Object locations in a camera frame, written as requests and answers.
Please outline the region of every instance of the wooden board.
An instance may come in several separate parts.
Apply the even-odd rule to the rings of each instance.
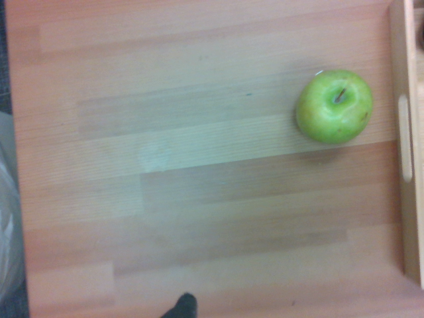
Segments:
[[[390,7],[394,98],[398,111],[401,160],[401,210],[405,272],[421,287],[424,264],[423,160],[417,93],[417,49],[413,3],[396,0]]]
[[[31,317],[422,317],[389,5],[9,1]],[[332,68],[375,98],[342,146],[293,119]]]

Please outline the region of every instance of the apple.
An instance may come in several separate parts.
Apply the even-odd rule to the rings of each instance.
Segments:
[[[372,114],[372,92],[356,73],[348,70],[319,72],[303,89],[296,106],[300,130],[329,144],[358,136]]]

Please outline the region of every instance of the apple stem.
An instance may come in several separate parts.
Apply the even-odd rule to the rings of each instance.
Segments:
[[[344,88],[341,93],[339,94],[339,96],[337,96],[337,98],[334,100],[335,103],[340,103],[340,98],[342,98],[343,94],[345,93],[346,88]]]

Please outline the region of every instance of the light wood plank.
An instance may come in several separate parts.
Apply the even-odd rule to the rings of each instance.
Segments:
[[[55,312],[61,308],[77,309],[112,304],[115,295],[112,263],[61,268],[31,273],[28,283],[32,312]]]

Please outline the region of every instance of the wooden surface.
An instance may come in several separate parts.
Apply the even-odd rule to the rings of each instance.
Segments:
[[[31,317],[422,317],[389,4],[9,1]],[[293,120],[329,68],[375,98],[343,146]]]

